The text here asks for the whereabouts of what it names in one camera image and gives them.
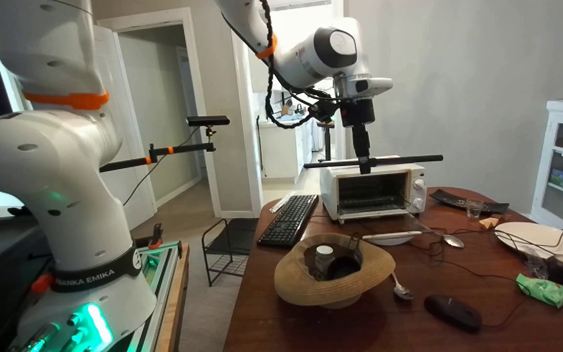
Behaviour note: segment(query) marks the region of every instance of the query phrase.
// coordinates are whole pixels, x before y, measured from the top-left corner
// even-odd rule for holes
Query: green object
[[[545,304],[551,304],[555,308],[563,304],[563,285],[555,281],[541,279],[541,277],[527,277],[527,275],[518,273],[516,283],[520,291],[524,291],[525,295]]]

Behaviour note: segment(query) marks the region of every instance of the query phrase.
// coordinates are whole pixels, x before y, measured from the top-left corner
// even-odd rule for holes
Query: white wall
[[[432,185],[529,209],[545,99],[563,95],[559,0],[351,0],[375,76],[377,154],[441,152]]]
[[[189,7],[199,70],[203,80],[205,105],[199,113],[222,113],[230,125],[219,126],[213,142],[213,166],[219,185],[221,214],[254,213],[256,197],[250,195],[244,128],[240,113],[240,99],[236,91],[236,70],[232,52],[232,33],[221,17],[213,0],[93,0],[95,19],[160,11],[170,7]]]
[[[121,33],[121,48],[140,138],[148,146],[187,138],[185,103],[178,68],[176,27]],[[195,181],[193,152],[172,154],[150,173],[156,199],[166,199]]]

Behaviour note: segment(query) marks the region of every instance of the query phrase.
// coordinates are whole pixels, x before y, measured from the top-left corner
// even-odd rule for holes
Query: black remote
[[[481,314],[471,304],[457,301],[449,295],[428,295],[424,299],[424,308],[432,312],[434,316],[463,328],[467,332],[481,330]]]

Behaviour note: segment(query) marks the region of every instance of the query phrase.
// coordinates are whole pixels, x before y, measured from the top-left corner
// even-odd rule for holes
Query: keyboard
[[[291,248],[318,203],[318,195],[291,195],[258,238],[260,246]]]

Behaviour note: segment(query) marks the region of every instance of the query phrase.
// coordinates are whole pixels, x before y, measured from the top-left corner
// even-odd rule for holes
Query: wooden table
[[[445,189],[488,201],[473,191]],[[271,203],[260,213],[256,236],[273,218],[269,207]],[[396,261],[398,279],[414,291],[412,302],[395,299],[387,279],[348,308],[293,306],[273,289],[273,269],[285,250],[254,244],[224,349],[563,349],[563,306],[551,308],[516,287],[514,277],[527,273],[522,254],[482,232],[463,209],[430,201],[420,220],[461,232],[457,236],[465,248],[443,248],[443,261],[430,259],[422,250],[438,240],[436,234],[387,248]],[[506,213],[502,220],[525,218]],[[338,224],[318,205],[305,232],[365,234],[395,226],[391,220]],[[467,269],[502,277],[477,277]],[[430,293],[453,295],[477,306],[484,322],[481,332],[463,332],[426,312],[422,301]]]

